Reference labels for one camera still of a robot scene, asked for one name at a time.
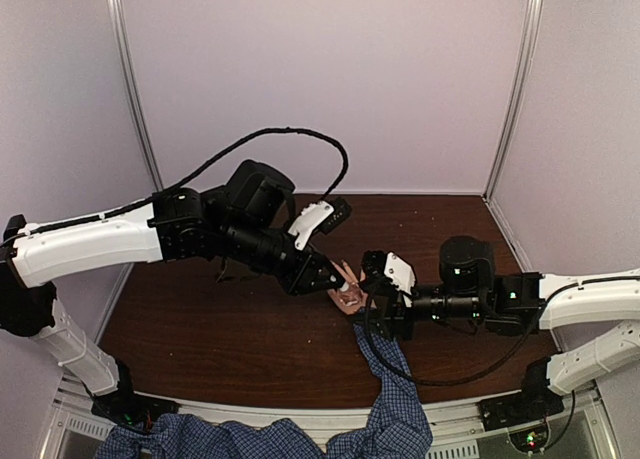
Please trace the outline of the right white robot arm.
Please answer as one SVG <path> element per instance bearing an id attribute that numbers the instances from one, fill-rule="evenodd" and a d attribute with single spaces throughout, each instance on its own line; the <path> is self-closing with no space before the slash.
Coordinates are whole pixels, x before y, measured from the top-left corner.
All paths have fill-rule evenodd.
<path id="1" fill-rule="evenodd" d="M 452 236 L 439 249 L 440 281 L 420 285 L 413 267 L 397 254 L 367 251 L 362 258 L 368 298 L 355 322 L 381 365 L 414 384 L 452 387 L 475 382 L 501 368 L 542 330 L 583 323 L 615 322 L 615 327 L 568 352 L 531 363 L 523 391 L 513 398 L 519 419 L 535 419 L 551 403 L 578 387 L 630 364 L 639 357 L 639 272 L 561 276 L 527 272 L 499 275 L 490 243 Z M 428 380 L 410 375 L 382 356 L 376 336 L 409 340 L 418 321 L 447 324 L 462 319 L 516 343 L 493 364 L 459 379 Z"/>

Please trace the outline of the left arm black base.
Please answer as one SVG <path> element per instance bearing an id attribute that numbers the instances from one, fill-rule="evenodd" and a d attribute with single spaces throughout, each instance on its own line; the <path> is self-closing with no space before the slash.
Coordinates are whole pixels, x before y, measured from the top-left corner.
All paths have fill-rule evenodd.
<path id="1" fill-rule="evenodd" d="M 178 410 L 179 404 L 175 401 L 145 395 L 136 395 L 124 401 L 94 396 L 91 408 L 94 415 L 126 426 L 153 424 L 163 414 L 174 414 Z"/>

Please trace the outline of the pink nail polish bottle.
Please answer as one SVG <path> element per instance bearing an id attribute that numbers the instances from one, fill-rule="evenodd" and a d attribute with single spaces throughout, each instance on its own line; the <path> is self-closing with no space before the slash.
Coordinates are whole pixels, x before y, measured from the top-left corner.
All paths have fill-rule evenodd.
<path id="1" fill-rule="evenodd" d="M 361 307 L 362 297 L 362 292 L 355 289 L 337 293 L 338 305 L 346 314 L 352 314 Z"/>

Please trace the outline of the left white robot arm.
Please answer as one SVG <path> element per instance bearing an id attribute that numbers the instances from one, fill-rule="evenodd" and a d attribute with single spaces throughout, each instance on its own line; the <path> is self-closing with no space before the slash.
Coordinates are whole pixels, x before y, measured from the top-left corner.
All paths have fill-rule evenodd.
<path id="1" fill-rule="evenodd" d="M 102 352 L 66 313 L 55 280 L 125 263 L 193 257 L 230 259 L 277 279 L 290 295 L 341 288 L 345 281 L 311 242 L 351 213 L 342 198 L 295 207 L 294 184 L 273 167 L 247 160 L 219 187 L 180 187 L 121 211 L 39 225 L 10 219 L 1 245 L 1 326 L 41 343 L 58 364 L 104 398 L 123 423 L 144 403 L 124 365 Z"/>

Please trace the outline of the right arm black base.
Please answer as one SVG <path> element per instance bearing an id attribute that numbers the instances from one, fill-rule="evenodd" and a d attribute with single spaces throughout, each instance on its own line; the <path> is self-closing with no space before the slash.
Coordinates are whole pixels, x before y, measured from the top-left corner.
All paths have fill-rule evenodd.
<path id="1" fill-rule="evenodd" d="M 563 399 L 551 392 L 517 392 L 481 400 L 478 407 L 487 432 L 540 421 L 564 411 Z"/>

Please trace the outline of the mannequin hand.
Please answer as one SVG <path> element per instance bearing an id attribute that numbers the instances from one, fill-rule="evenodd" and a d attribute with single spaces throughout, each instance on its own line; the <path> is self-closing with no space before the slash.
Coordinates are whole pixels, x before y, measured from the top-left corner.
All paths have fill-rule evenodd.
<path id="1" fill-rule="evenodd" d="M 328 296 L 334 305 L 344 314 L 353 315 L 365 306 L 367 294 L 360 288 L 366 278 L 365 272 L 356 274 L 346 261 L 331 264 L 344 279 L 344 284 L 335 290 L 329 290 Z"/>

